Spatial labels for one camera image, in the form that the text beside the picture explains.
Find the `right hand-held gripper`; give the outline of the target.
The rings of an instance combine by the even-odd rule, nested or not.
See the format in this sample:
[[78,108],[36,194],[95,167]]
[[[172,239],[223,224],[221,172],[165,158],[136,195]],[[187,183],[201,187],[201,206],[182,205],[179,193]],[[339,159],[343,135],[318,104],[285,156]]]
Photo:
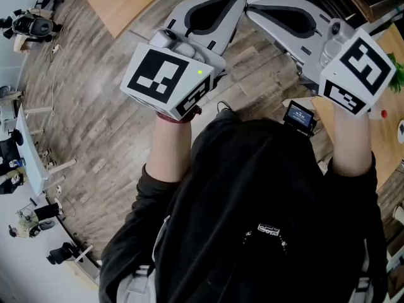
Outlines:
[[331,20],[306,0],[260,0],[246,16],[277,47],[302,64],[315,95],[353,116],[369,111],[396,69],[363,29]]

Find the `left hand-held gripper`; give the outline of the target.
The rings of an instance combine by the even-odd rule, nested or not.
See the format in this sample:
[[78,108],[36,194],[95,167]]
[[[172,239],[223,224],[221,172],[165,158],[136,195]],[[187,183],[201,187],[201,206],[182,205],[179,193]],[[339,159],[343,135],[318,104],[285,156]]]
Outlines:
[[224,74],[226,62],[220,55],[234,36],[246,3],[180,2],[167,18],[167,28],[136,47],[121,91],[175,121],[183,120]]

